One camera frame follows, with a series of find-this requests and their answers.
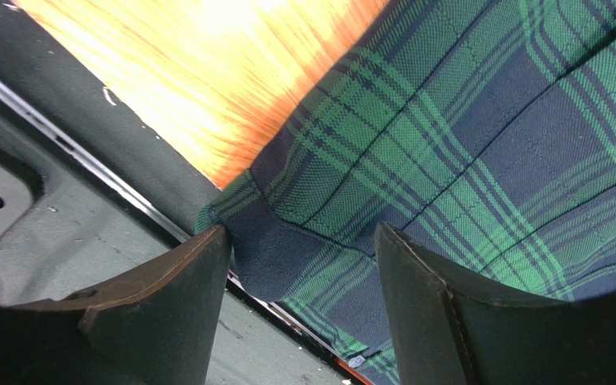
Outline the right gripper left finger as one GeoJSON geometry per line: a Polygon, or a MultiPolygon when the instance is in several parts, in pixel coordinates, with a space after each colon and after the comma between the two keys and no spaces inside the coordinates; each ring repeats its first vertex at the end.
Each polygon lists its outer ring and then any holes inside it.
{"type": "Polygon", "coordinates": [[[211,226],[62,300],[0,306],[0,384],[202,384],[231,240],[211,226]]]}

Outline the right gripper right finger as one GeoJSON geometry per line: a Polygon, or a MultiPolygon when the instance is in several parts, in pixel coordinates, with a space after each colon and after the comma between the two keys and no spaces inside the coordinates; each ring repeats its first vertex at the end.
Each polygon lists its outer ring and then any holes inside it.
{"type": "Polygon", "coordinates": [[[403,384],[616,384],[616,291],[562,302],[495,282],[389,224],[375,253],[403,384]]]}

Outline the green plaid skirt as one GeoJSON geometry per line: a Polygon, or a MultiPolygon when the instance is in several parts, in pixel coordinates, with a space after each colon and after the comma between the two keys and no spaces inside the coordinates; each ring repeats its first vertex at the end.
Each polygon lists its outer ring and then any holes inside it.
{"type": "Polygon", "coordinates": [[[616,290],[616,1],[390,2],[196,231],[396,384],[379,222],[519,290],[616,290]]]}

